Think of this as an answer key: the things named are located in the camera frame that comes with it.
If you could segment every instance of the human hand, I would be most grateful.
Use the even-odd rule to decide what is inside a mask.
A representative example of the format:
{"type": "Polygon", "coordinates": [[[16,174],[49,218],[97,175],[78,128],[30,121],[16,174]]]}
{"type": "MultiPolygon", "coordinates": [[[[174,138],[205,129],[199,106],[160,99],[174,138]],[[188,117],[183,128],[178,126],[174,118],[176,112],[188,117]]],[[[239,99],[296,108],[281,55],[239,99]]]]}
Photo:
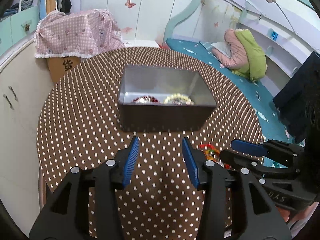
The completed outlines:
{"type": "MultiPolygon", "coordinates": [[[[315,206],[318,205],[318,203],[319,202],[314,202],[311,206],[308,206],[304,211],[301,211],[298,214],[296,214],[293,217],[292,222],[294,223],[295,221],[302,220],[302,219],[305,219],[306,217],[308,217],[310,212],[314,209],[315,206]]],[[[279,207],[277,207],[277,209],[280,212],[280,214],[281,214],[282,218],[284,219],[284,221],[288,222],[290,211],[282,209],[282,208],[279,208],[279,207]]]]}

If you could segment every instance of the chinese character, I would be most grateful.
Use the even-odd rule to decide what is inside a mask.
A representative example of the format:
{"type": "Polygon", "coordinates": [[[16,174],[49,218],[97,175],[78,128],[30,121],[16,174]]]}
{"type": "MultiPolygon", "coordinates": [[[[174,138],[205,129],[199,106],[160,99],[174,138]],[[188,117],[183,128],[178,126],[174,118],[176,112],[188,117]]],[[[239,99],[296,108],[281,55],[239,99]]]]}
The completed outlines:
{"type": "Polygon", "coordinates": [[[64,65],[64,71],[72,69],[73,62],[70,59],[64,60],[62,64],[64,65]]]}

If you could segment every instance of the mint green drawer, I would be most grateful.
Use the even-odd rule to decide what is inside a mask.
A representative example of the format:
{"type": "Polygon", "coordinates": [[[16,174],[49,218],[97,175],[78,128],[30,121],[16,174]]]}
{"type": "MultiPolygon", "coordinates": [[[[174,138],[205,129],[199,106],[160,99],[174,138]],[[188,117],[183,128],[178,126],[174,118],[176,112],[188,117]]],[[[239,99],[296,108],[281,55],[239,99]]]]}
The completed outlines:
{"type": "Polygon", "coordinates": [[[38,7],[34,6],[27,10],[21,11],[10,17],[12,42],[16,44],[22,38],[26,37],[37,29],[39,21],[38,7]],[[30,25],[29,30],[25,30],[26,25],[30,25]]]}
{"type": "Polygon", "coordinates": [[[0,22],[0,56],[12,45],[11,24],[8,17],[0,22]]]}

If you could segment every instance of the metal box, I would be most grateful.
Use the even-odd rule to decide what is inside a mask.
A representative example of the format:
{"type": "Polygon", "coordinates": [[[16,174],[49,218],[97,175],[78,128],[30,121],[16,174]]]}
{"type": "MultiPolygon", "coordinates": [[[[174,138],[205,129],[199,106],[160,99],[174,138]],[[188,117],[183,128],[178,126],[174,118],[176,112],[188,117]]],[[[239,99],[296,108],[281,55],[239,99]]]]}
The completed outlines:
{"type": "Polygon", "coordinates": [[[118,95],[120,126],[124,131],[199,130],[216,106],[198,72],[138,65],[124,69],[118,95]],[[194,105],[162,103],[176,93],[189,96],[194,105]],[[155,97],[160,103],[132,102],[143,96],[155,97]]]}

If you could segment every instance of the green blanket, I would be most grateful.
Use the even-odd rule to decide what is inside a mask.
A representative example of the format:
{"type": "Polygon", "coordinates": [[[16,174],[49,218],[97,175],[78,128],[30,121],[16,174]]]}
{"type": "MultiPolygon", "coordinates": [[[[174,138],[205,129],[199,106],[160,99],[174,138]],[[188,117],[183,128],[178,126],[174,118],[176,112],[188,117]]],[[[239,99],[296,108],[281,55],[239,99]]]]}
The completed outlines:
{"type": "Polygon", "coordinates": [[[235,31],[235,35],[244,46],[249,63],[232,72],[252,82],[263,78],[266,75],[266,56],[262,48],[256,43],[249,30],[235,31]]]}

